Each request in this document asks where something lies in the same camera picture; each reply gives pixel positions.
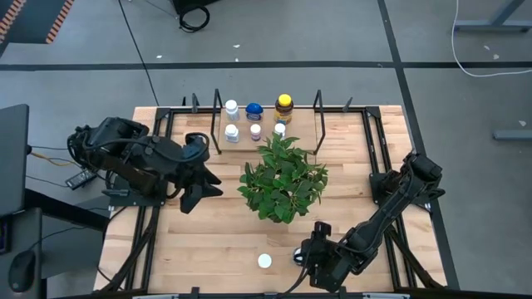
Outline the dark grey desk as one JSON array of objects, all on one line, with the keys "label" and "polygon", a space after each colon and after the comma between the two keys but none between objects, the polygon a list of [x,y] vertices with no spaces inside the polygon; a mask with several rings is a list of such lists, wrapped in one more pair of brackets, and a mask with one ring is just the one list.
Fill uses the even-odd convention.
[{"label": "dark grey desk", "polygon": [[[7,216],[2,225],[0,245],[0,299],[42,299],[42,211],[30,208]],[[7,275],[12,260],[26,250],[36,254],[34,282],[26,292],[16,293],[8,285]]]}]

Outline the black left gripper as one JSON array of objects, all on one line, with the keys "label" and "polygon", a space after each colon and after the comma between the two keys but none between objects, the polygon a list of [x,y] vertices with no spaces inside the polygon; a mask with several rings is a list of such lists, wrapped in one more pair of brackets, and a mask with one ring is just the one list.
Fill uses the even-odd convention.
[{"label": "black left gripper", "polygon": [[189,214],[202,198],[218,197],[223,191],[211,185],[221,180],[206,166],[209,159],[209,137],[205,133],[188,133],[179,145],[176,170],[176,192],[181,192],[180,211]]}]

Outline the black aluminium table frame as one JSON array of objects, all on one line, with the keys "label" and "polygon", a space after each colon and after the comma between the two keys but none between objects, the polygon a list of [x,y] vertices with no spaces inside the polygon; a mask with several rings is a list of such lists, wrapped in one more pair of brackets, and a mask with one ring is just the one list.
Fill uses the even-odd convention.
[{"label": "black aluminium table frame", "polygon": [[[340,239],[350,228],[376,211],[369,175],[373,171],[399,169],[411,151],[410,136],[399,105],[385,105],[375,118],[359,107],[343,112],[337,106],[324,112],[325,138],[312,162],[328,169],[328,185],[320,203],[289,223],[261,220],[246,205],[238,191],[244,165],[257,164],[257,152],[218,153],[213,142],[207,163],[221,180],[223,194],[202,199],[189,213],[180,211],[178,199],[160,209],[155,243],[146,247],[134,267],[133,284],[149,293],[189,293],[245,296],[257,293],[314,293],[307,282],[298,282],[300,267],[293,262],[295,248],[310,236],[314,223],[332,227],[332,239]],[[189,132],[211,138],[213,111],[203,106],[197,113],[185,106],[172,121],[155,122],[153,107],[138,107],[133,120],[160,133],[170,133],[183,142]],[[269,254],[267,269],[258,256]]]}]

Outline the blue-lid jar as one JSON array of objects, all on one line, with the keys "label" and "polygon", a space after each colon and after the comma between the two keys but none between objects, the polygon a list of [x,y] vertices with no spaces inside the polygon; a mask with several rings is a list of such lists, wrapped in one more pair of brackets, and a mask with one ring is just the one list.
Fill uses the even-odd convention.
[{"label": "blue-lid jar", "polygon": [[260,122],[263,119],[264,108],[258,103],[249,103],[245,108],[246,119],[250,122]]}]

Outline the wooden shelf black metal frame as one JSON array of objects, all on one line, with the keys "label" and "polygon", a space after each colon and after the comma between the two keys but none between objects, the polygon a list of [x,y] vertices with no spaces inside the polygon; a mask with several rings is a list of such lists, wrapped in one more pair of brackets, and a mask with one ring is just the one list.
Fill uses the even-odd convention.
[{"label": "wooden shelf black metal frame", "polygon": [[[259,145],[266,145],[265,138],[272,137],[276,121],[275,106],[263,105],[264,114],[260,122],[246,119],[245,107],[239,105],[239,120],[231,122],[225,111],[225,103],[218,89],[214,90],[213,116],[211,120],[211,141],[219,154],[222,152],[255,152]],[[239,142],[229,143],[224,136],[226,125],[234,124],[239,129]],[[259,124],[262,128],[261,140],[253,141],[250,126]],[[311,154],[316,154],[325,138],[324,107],[322,91],[318,90],[313,105],[296,105],[293,108],[292,120],[286,127],[286,137],[297,137],[295,145]]]}]

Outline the black power adapter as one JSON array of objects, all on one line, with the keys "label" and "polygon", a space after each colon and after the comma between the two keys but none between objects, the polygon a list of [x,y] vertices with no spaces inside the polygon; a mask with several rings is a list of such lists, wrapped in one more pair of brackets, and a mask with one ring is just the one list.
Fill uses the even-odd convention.
[{"label": "black power adapter", "polygon": [[85,185],[94,180],[97,175],[88,169],[82,170],[80,173],[70,177],[65,181],[65,184],[71,190],[83,188]]}]

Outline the black computer mouse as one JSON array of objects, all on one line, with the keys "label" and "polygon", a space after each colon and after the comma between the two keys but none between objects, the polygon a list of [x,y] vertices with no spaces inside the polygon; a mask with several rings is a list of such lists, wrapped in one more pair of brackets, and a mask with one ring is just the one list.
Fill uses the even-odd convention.
[{"label": "black computer mouse", "polygon": [[13,292],[22,293],[30,289],[34,282],[36,254],[33,250],[20,252],[11,263],[7,281]]}]

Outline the brown bottle yellow cap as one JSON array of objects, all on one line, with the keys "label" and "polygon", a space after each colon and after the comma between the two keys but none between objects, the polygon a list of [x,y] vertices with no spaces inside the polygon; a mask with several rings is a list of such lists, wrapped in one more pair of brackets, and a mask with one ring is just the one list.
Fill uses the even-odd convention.
[{"label": "brown bottle yellow cap", "polygon": [[289,94],[282,94],[275,102],[274,119],[277,123],[287,125],[292,120],[293,100]]}]

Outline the grey metal table leg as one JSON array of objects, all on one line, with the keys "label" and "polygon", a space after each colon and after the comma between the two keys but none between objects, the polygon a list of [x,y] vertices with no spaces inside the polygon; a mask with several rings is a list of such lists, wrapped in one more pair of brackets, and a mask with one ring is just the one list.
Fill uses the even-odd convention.
[{"label": "grey metal table leg", "polygon": [[532,130],[495,130],[495,140],[532,141]]},{"label": "grey metal table leg", "polygon": [[486,20],[459,20],[459,0],[456,0],[456,13],[452,28],[457,31],[512,31],[527,33],[532,30],[532,21],[510,20],[511,15],[523,5],[525,0],[508,0],[491,18]]}]

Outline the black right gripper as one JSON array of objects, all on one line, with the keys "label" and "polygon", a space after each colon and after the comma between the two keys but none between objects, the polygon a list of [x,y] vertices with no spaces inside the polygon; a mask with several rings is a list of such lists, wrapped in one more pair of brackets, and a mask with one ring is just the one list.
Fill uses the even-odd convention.
[{"label": "black right gripper", "polygon": [[310,286],[328,292],[336,292],[342,285],[345,274],[362,272],[362,242],[354,238],[341,242],[328,240],[332,227],[325,222],[315,222],[306,249],[319,252],[324,249],[322,267],[309,270]]}]

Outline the dark flat screen panel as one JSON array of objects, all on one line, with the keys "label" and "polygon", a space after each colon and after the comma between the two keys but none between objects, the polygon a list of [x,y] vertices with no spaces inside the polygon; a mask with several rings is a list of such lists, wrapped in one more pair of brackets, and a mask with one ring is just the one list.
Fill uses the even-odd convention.
[{"label": "dark flat screen panel", "polygon": [[24,209],[29,106],[0,109],[0,218]]}]

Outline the green potted plant black pot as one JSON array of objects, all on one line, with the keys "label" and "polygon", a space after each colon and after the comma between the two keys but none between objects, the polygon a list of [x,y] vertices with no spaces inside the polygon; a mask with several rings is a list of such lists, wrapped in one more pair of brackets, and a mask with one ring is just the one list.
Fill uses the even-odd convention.
[{"label": "green potted plant black pot", "polygon": [[238,191],[261,220],[289,224],[321,202],[328,185],[327,166],[311,162],[308,152],[294,145],[296,141],[297,137],[273,133],[258,147],[262,160],[255,166],[244,165]]}]

